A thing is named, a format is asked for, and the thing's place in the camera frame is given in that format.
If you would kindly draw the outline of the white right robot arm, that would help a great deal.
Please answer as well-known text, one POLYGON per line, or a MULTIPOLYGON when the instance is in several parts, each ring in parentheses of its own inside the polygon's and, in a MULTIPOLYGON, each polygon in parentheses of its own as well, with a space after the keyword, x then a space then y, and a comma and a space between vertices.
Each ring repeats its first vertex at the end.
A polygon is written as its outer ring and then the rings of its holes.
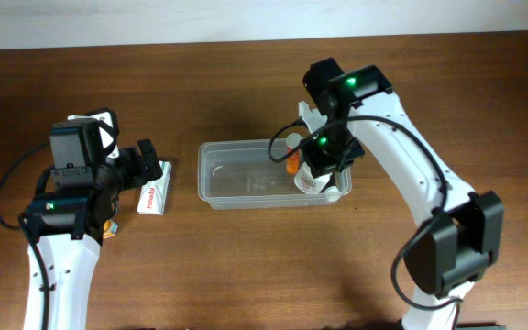
POLYGON ((495 192, 477 193, 435 153, 375 65, 345 73, 332 59, 312 64, 302 83, 314 110, 302 119, 311 135, 302 159, 314 178, 350 167, 369 150, 408 204, 416 232, 397 252, 415 289, 401 329, 455 329, 462 302, 499 256, 504 205, 495 192))

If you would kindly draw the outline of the orange tube white cap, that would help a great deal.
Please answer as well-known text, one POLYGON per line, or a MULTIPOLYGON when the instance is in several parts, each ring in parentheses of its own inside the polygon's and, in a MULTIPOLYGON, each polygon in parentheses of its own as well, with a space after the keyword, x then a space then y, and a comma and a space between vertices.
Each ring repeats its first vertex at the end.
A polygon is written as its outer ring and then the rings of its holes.
MULTIPOLYGON (((292 152, 294 149, 298 148, 302 139, 303 137, 299 133, 290 133, 285 140, 287 151, 292 152)), ((294 175, 298 172, 299 168, 300 152, 296 151, 286 159, 286 171, 289 174, 294 175)))

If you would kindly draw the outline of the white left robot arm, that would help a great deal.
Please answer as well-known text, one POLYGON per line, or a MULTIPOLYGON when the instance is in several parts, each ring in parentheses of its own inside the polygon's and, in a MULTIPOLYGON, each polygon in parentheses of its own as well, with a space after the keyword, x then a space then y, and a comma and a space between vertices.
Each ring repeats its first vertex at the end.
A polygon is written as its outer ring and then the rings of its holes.
POLYGON ((38 180, 18 223, 27 239, 26 329, 84 329, 104 225, 120 193, 163 173, 152 142, 122 148, 116 130, 95 118, 57 123, 49 137, 54 164, 38 180))

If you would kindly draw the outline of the white pump bottle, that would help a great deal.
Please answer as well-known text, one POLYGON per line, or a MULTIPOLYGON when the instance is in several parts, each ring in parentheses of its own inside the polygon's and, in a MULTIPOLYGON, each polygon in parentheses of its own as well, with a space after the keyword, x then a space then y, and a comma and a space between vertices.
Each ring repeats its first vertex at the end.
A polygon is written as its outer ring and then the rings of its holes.
POLYGON ((294 176, 295 186, 305 194, 318 194, 330 182, 331 174, 314 177, 304 162, 294 176))

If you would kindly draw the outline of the dark bottle white cap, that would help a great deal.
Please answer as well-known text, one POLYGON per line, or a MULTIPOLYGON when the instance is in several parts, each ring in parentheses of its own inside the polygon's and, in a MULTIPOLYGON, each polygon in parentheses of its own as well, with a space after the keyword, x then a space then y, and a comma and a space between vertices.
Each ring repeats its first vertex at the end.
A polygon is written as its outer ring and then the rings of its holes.
POLYGON ((322 193, 329 203, 334 203, 341 197, 340 191, 336 186, 336 175, 334 173, 329 176, 329 181, 322 189, 322 193))

